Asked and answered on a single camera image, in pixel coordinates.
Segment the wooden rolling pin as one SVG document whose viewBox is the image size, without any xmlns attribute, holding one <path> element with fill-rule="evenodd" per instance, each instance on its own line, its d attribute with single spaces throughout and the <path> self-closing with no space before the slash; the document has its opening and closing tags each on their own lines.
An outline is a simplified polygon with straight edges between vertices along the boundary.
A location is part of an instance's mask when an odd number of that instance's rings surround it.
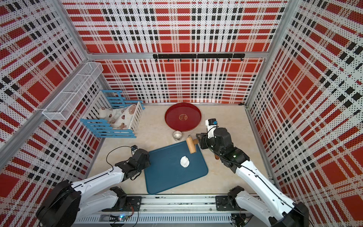
<svg viewBox="0 0 363 227">
<path fill-rule="evenodd" d="M 197 138 L 194 139 L 193 137 L 189 136 L 186 139 L 186 143 L 187 143 L 189 152 L 191 154 L 196 153 L 196 151 L 197 151 L 197 145 L 199 145 L 199 142 L 198 142 Z"/>
</svg>

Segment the white dough piece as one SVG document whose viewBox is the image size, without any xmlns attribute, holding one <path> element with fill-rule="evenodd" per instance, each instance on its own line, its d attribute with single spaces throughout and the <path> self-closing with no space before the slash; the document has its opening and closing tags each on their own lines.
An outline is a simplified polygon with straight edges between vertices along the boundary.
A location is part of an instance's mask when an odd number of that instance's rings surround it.
<svg viewBox="0 0 363 227">
<path fill-rule="evenodd" d="M 186 156 L 183 156 L 181 159 L 180 159 L 180 165 L 184 168 L 187 168 L 189 165 L 190 165 L 190 161 L 189 159 L 186 157 Z"/>
</svg>

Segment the teal plastic tray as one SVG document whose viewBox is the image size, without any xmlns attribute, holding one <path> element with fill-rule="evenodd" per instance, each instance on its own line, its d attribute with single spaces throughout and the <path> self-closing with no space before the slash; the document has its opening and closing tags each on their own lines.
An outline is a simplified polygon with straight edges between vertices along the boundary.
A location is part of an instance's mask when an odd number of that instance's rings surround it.
<svg viewBox="0 0 363 227">
<path fill-rule="evenodd" d="M 150 166 L 144 170 L 148 194 L 158 194 L 178 187 L 208 174 L 209 169 L 197 146 L 196 153 L 189 152 L 185 141 L 149 152 Z M 184 168 L 180 159 L 186 156 L 190 165 Z"/>
</svg>

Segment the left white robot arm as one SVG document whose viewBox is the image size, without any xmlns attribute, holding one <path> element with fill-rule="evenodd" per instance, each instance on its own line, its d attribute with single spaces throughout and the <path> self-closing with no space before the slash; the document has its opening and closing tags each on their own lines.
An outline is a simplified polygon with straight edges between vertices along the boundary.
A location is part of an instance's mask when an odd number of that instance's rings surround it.
<svg viewBox="0 0 363 227">
<path fill-rule="evenodd" d="M 127 161 L 121 161 L 103 173 L 73 183 L 58 183 L 36 212 L 38 225 L 70 227 L 98 211 L 125 207 L 127 195 L 118 184 L 135 179 L 149 166 L 149 152 L 139 148 Z"/>
</svg>

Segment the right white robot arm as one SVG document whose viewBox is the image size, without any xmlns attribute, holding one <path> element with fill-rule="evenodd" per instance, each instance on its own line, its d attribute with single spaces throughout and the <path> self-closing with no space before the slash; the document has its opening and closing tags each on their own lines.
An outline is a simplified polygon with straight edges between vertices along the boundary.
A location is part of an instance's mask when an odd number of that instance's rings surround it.
<svg viewBox="0 0 363 227">
<path fill-rule="evenodd" d="M 240 186 L 229 192 L 232 203 L 248 211 L 268 227 L 308 227 L 309 210 L 302 202 L 296 203 L 283 194 L 237 148 L 226 128 L 196 134 L 201 149 L 209 149 L 233 173 L 244 180 L 259 196 L 255 198 Z"/>
</svg>

